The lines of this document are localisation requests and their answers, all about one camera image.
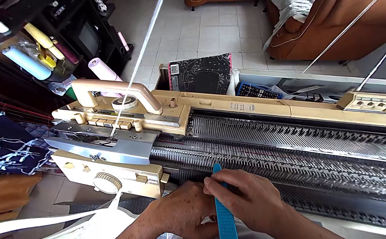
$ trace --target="metal rod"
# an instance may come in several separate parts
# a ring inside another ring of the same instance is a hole
[[[155,11],[153,12],[152,19],[150,20],[149,29],[147,30],[146,37],[145,37],[145,39],[143,41],[143,45],[142,45],[141,50],[140,50],[140,55],[139,55],[139,57],[137,59],[136,65],[134,67],[134,71],[133,71],[133,74],[131,76],[130,83],[128,84],[127,91],[125,92],[124,100],[122,101],[122,105],[124,105],[125,101],[127,100],[128,92],[129,92],[129,90],[131,88],[131,85],[133,84],[134,77],[136,76],[137,71],[139,69],[139,65],[140,65],[141,60],[143,58],[144,51],[146,50],[147,43],[149,42],[150,35],[152,33],[152,30],[153,30],[153,27],[155,25],[156,19],[158,18],[158,14],[159,14],[159,11],[161,10],[163,2],[164,2],[164,0],[158,0],[158,3],[156,4]],[[116,126],[118,125],[119,118],[121,117],[121,113],[122,113],[122,109],[119,110],[118,117],[116,118],[116,122],[115,122],[115,125],[114,125],[113,129],[112,129],[112,132],[111,132],[111,135],[110,135],[109,139],[112,139],[113,135],[115,134]]]
[[[381,60],[376,64],[376,66],[371,70],[369,75],[360,83],[360,85],[357,87],[357,89],[355,91],[360,91],[361,88],[363,88],[364,84],[366,84],[366,82],[369,80],[369,78],[376,72],[376,70],[379,68],[379,66],[382,64],[382,62],[385,60],[385,58],[386,58],[386,53],[385,53],[385,55],[383,55]]]
[[[324,49],[324,51],[322,52],[322,53],[320,53],[320,55],[313,61],[313,62],[311,62],[311,64],[309,64],[309,66],[302,72],[302,74],[303,73],[305,73],[325,52],[327,52],[327,50],[329,49],[329,48],[331,48],[332,46],[333,46],[333,44],[341,37],[341,36],[343,36],[344,34],[345,34],[345,32],[347,31],[347,30],[349,30],[351,27],[352,27],[352,25],[354,25],[357,21],[358,21],[358,19],[360,19],[366,12],[367,12],[367,10],[371,7],[371,6],[373,6],[373,4],[374,3],[376,3],[377,2],[377,0],[373,0],[370,4],[368,4],[367,5],[367,7],[366,8],[364,8],[364,10],[326,47],[326,49]]]

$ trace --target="knitting machine control panel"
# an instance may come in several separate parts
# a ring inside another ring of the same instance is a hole
[[[386,94],[347,92],[338,101],[338,107],[343,110],[386,114]]]

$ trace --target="thread spool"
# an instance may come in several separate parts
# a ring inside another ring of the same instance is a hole
[[[56,41],[56,40],[53,40],[52,43],[54,44],[54,46],[56,46],[56,48],[62,52],[62,54],[68,58],[68,60],[72,63],[72,64],[77,64],[79,62],[79,59],[78,57],[76,57],[68,48],[66,48],[63,44],[60,44],[60,42]]]
[[[80,125],[84,125],[87,123],[86,120],[84,119],[84,117],[80,113],[74,114],[74,117],[75,117],[75,120],[77,121],[77,123]]]
[[[98,57],[90,60],[88,67],[100,80],[122,81],[122,79]]]
[[[65,56],[54,45],[50,38],[42,31],[36,28],[31,23],[27,23],[23,28],[31,34],[31,36],[44,48],[50,50],[50,52],[59,60],[63,60]]]
[[[140,133],[143,130],[143,127],[141,126],[141,122],[139,119],[136,119],[134,121],[134,128],[136,129],[137,133]]]
[[[1,53],[39,80],[45,80],[52,74],[51,70],[13,46],[3,49]]]

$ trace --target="person's right hand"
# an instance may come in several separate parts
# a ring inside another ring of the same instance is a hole
[[[221,186],[226,182],[236,186],[242,196]],[[286,206],[277,188],[265,177],[243,170],[222,169],[212,178],[205,178],[204,193],[214,195],[230,212],[251,230],[272,235],[283,225]]]

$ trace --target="tiled floor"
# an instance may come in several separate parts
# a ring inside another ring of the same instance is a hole
[[[133,59],[122,74],[129,81],[143,44],[156,0],[112,0],[116,10],[109,23],[134,45]],[[262,51],[272,29],[262,3],[206,3],[192,12],[183,0],[165,0],[134,82],[153,89],[158,66],[173,60],[231,52],[233,67],[302,72],[310,61],[277,61]],[[337,62],[317,62],[308,73],[353,76]]]
[[[53,205],[59,202],[107,202],[114,195],[96,192],[93,187],[69,181],[63,174],[43,174],[34,187],[29,203],[23,207],[19,219],[61,216],[69,213],[69,206]],[[14,239],[39,239],[63,229],[64,223],[23,229],[13,234]]]

